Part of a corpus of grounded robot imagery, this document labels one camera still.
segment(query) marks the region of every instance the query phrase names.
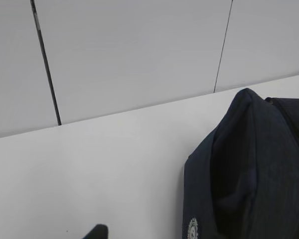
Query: navy fabric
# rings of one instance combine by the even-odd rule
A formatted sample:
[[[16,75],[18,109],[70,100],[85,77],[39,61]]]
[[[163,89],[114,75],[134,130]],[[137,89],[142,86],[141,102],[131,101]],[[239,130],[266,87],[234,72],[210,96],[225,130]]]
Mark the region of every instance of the navy fabric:
[[[202,239],[299,238],[299,100],[236,95],[185,164],[183,239],[193,218]]]

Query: white wall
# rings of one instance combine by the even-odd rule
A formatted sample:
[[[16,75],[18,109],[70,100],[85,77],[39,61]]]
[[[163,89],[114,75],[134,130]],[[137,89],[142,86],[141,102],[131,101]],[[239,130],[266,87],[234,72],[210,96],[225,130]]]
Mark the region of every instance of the white wall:
[[[234,0],[217,91],[299,74],[299,0]]]
[[[230,0],[37,0],[64,123],[213,92]]]
[[[57,125],[29,0],[0,0],[0,137]]]

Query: white desk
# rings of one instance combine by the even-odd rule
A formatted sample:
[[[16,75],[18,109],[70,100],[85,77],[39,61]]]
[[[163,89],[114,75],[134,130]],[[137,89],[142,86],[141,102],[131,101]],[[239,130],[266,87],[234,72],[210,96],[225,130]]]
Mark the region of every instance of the white desk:
[[[299,76],[251,89],[299,98]],[[183,165],[237,92],[1,138],[0,239],[179,239]]]

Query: white logo patch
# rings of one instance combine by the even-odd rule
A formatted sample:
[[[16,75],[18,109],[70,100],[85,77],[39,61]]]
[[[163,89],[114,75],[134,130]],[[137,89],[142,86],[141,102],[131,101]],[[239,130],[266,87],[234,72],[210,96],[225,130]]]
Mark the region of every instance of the white logo patch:
[[[189,222],[187,239],[198,239],[198,223],[196,218],[193,218]]]

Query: black line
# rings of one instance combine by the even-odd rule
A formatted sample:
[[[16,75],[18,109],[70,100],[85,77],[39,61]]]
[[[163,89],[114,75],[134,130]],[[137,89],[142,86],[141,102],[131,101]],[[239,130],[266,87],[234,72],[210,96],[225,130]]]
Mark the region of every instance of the black line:
[[[38,15],[36,13],[35,3],[34,3],[34,0],[30,0],[30,1],[31,1],[33,17],[34,17],[34,21],[35,21],[36,31],[37,31],[38,37],[39,37],[39,42],[40,42],[41,52],[42,52],[42,56],[43,56],[45,71],[46,71],[46,74],[47,74],[47,77],[48,77],[48,82],[49,82],[49,86],[50,86],[50,91],[51,91],[51,96],[52,96],[52,100],[53,100],[53,105],[54,105],[56,118],[58,120],[58,125],[62,125],[58,104],[56,102],[56,97],[55,97],[54,87],[53,87],[53,83],[52,83],[52,78],[51,78],[50,68],[49,68],[49,64],[48,64],[48,59],[47,59],[46,53],[45,53],[45,48],[44,48],[41,28],[40,28],[40,24],[39,24],[39,19],[38,19]]]
[[[225,37],[224,37],[223,47],[221,49],[221,54],[220,54],[220,59],[219,59],[219,65],[218,65],[218,70],[217,70],[217,76],[216,76],[216,81],[215,81],[215,86],[214,86],[214,92],[216,91],[217,79],[218,79],[218,74],[219,74],[221,59],[223,57],[224,45],[225,45],[225,41],[226,41],[226,35],[227,35],[227,29],[228,29],[228,24],[229,24],[229,18],[230,18],[230,13],[231,13],[231,7],[232,7],[232,5],[233,5],[233,0],[231,0],[231,4],[230,4],[229,15],[228,15],[228,20],[227,20],[227,26],[226,26],[226,31],[225,31]]]

